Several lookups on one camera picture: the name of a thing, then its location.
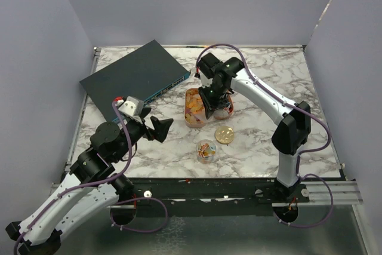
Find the clear plastic cup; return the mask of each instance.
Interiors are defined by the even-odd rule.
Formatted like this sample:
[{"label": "clear plastic cup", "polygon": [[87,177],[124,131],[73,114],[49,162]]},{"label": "clear plastic cup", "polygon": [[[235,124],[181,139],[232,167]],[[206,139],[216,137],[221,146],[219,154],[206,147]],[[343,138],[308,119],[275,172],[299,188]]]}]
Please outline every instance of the clear plastic cup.
[{"label": "clear plastic cup", "polygon": [[[208,144],[208,147],[210,147],[210,149],[213,150],[215,153],[210,154],[208,156],[201,155],[201,152],[203,152],[203,146],[205,144]],[[217,147],[216,147],[215,143],[210,141],[210,140],[201,140],[196,145],[196,156],[198,158],[198,161],[203,163],[203,164],[210,164],[212,162],[215,162],[216,158],[217,158]]]}]

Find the small bowl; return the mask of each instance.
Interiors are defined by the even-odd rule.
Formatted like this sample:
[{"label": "small bowl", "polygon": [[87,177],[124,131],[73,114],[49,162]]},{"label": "small bowl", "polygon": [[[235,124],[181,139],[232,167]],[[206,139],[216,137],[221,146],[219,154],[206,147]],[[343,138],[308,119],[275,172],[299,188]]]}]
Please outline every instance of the small bowl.
[{"label": "small bowl", "polygon": [[[202,146],[204,145],[204,144],[208,144],[209,146],[210,146],[210,148],[212,149],[212,150],[214,150],[215,151],[215,154],[213,154],[213,155],[210,155],[210,156],[201,156],[200,155],[200,150],[202,149]],[[217,147],[216,147],[216,145],[215,145],[215,143],[214,142],[212,142],[212,141],[210,141],[210,140],[201,140],[197,145],[196,145],[196,156],[197,156],[197,158],[198,158],[198,161],[199,162],[201,162],[201,163],[203,163],[203,164],[210,164],[210,163],[212,163],[212,162],[215,162],[215,160],[216,160],[216,154],[217,154]]]}]

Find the cable clip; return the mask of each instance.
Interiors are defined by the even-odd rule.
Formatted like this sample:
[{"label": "cable clip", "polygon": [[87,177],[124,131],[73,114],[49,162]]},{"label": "cable clip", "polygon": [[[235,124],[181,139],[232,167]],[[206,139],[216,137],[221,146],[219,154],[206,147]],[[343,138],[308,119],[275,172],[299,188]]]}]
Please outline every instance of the cable clip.
[{"label": "cable clip", "polygon": [[121,104],[123,104],[125,101],[123,101],[123,100],[118,100],[116,103],[115,103],[115,105],[117,106],[117,107],[119,107]]}]

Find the orange food container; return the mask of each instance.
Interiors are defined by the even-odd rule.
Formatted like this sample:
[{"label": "orange food container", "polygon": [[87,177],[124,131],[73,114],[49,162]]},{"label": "orange food container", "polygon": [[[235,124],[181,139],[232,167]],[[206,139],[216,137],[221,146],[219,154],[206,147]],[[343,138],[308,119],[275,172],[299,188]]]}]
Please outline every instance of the orange food container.
[{"label": "orange food container", "polygon": [[[232,115],[233,103],[230,96],[228,96],[228,100],[231,105],[228,108],[226,115],[224,115],[223,112],[222,116],[215,116],[215,119],[227,119]],[[205,110],[199,91],[197,88],[188,89],[186,91],[186,98],[184,101],[184,120],[186,125],[190,128],[204,127],[206,122],[201,118],[205,118]]]}]

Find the screw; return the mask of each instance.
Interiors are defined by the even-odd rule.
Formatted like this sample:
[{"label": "screw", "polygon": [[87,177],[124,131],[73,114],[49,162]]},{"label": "screw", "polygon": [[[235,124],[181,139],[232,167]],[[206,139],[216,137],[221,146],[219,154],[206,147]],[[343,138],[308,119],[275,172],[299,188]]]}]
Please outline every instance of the screw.
[{"label": "screw", "polygon": [[256,197],[263,197],[263,191],[261,189],[256,189],[255,196]]},{"label": "screw", "polygon": [[308,197],[309,196],[309,191],[306,188],[304,188],[304,189],[301,190],[301,194],[302,194],[303,197]]},{"label": "screw", "polygon": [[150,198],[151,196],[153,196],[153,194],[151,193],[151,191],[145,191],[143,196],[147,197],[147,198]]}]

